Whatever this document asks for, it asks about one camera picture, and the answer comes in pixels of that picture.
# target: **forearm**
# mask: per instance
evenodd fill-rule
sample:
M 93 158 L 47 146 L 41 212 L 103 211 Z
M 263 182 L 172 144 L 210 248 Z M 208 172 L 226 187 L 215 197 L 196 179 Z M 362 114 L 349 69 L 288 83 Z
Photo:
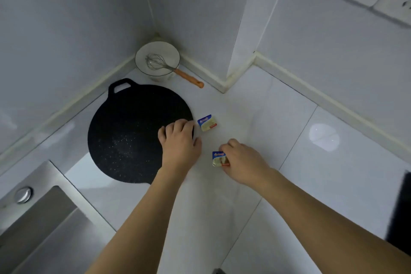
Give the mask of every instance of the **forearm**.
M 322 273 L 409 273 L 411 257 L 298 188 L 276 170 L 255 187 Z
M 147 193 L 87 274 L 156 273 L 183 179 L 161 168 Z

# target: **hand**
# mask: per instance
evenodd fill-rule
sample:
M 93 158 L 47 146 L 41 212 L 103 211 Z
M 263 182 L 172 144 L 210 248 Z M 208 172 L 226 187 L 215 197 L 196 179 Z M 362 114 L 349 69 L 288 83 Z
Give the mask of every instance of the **hand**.
M 259 152 L 236 139 L 230 139 L 227 144 L 220 146 L 220 151 L 227 155 L 230 162 L 229 166 L 223 166 L 224 172 L 238 183 L 253 189 L 273 171 Z
M 193 143 L 193 127 L 194 121 L 179 119 L 158 130 L 158 140 L 163 147 L 162 168 L 182 178 L 201 155 L 201 138 L 196 138 Z

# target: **speckled nonstick surface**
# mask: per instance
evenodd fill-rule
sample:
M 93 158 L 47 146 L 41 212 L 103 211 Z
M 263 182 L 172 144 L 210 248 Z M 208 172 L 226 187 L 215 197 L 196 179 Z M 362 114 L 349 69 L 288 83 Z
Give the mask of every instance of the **speckled nonstick surface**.
M 114 93 L 125 83 L 130 87 Z M 151 184 L 162 163 L 158 129 L 181 118 L 192 120 L 193 115 L 172 90 L 121 79 L 110 85 L 107 100 L 90 123 L 91 158 L 115 180 Z

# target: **sink basin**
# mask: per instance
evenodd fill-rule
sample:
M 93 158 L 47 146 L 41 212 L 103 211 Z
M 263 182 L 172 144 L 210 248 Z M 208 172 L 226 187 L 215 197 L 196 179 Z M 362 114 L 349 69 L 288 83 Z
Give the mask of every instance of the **sink basin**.
M 114 234 L 45 162 L 0 200 L 0 274 L 83 274 Z

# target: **butter packet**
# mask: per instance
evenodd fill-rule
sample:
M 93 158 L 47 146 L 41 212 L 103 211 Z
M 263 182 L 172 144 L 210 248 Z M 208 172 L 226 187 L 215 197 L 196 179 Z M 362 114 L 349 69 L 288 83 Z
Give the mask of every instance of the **butter packet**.
M 208 131 L 211 128 L 217 126 L 217 122 L 215 121 L 215 118 L 212 115 L 205 116 L 197 120 L 197 122 L 200 125 L 202 131 Z
M 214 167 L 221 167 L 221 166 L 229 166 L 229 160 L 224 152 L 213 152 L 213 166 Z

